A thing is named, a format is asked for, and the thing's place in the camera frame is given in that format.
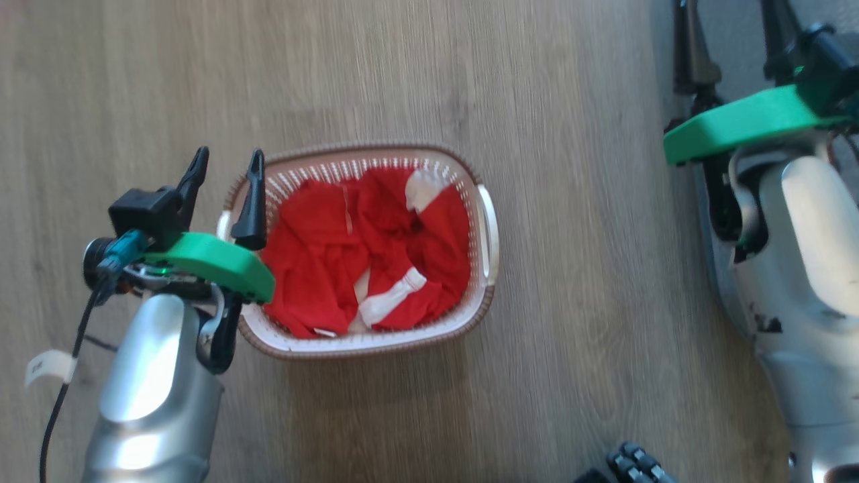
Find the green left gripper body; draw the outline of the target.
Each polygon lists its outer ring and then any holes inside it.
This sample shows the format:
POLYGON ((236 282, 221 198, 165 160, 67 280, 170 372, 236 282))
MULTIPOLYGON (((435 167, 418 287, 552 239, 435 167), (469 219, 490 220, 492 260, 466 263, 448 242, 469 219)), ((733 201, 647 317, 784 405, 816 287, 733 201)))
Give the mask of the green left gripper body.
POLYGON ((275 278, 256 254, 211 233, 181 232, 168 244, 151 244, 141 231, 121 235, 121 279, 133 290, 166 292, 184 299, 206 299, 211 285, 266 305, 275 278))

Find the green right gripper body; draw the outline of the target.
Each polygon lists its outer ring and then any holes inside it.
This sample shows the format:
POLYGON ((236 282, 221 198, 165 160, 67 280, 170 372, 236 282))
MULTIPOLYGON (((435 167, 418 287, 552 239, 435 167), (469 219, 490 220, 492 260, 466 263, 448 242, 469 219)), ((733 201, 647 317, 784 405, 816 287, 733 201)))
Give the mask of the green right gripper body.
POLYGON ((669 165, 678 165, 807 129, 854 121, 848 114, 820 116, 803 100, 795 85, 775 87, 706 110, 670 129, 664 134, 664 153, 669 165))

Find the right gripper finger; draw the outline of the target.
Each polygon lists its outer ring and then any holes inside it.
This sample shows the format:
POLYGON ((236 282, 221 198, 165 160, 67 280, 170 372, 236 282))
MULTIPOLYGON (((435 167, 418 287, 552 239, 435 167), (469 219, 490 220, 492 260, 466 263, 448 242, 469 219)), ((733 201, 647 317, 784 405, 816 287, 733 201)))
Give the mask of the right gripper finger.
POLYGON ((697 1, 674 2, 674 92, 695 95, 715 88, 721 68, 711 59, 697 1))
POLYGON ((789 1, 760 2, 764 28, 764 77, 776 86, 791 85, 795 81, 795 41, 803 27, 789 1))

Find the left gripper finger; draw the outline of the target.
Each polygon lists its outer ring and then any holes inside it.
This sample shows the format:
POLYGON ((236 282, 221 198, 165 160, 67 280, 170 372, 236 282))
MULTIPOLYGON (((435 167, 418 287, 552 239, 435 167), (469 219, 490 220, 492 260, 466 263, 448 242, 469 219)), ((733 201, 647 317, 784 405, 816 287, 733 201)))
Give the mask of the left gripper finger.
POLYGON ((176 187, 181 196, 181 207, 178 209, 178 220, 184 231, 190 229, 191 220, 195 211, 197 193, 202 184, 205 183, 209 164, 209 148, 201 146, 189 165, 185 175, 176 187))
POLYGON ((252 153, 245 181, 248 190, 240 216, 233 224, 234 243, 246 250, 260 251, 266 247, 266 156, 261 149, 252 153))

